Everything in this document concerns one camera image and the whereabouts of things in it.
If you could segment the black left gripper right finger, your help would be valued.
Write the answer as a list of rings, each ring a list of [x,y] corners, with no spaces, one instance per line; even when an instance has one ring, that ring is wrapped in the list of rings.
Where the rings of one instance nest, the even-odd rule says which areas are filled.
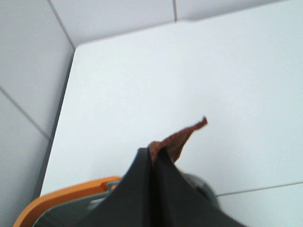
[[[154,163],[165,227],[242,227],[195,191],[163,148]]]

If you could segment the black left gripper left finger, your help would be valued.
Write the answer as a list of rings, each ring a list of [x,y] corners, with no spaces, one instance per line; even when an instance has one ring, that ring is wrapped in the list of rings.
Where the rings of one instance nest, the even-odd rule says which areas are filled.
[[[150,227],[149,180],[151,159],[140,148],[115,189],[94,193],[50,208],[41,216],[43,227]]]

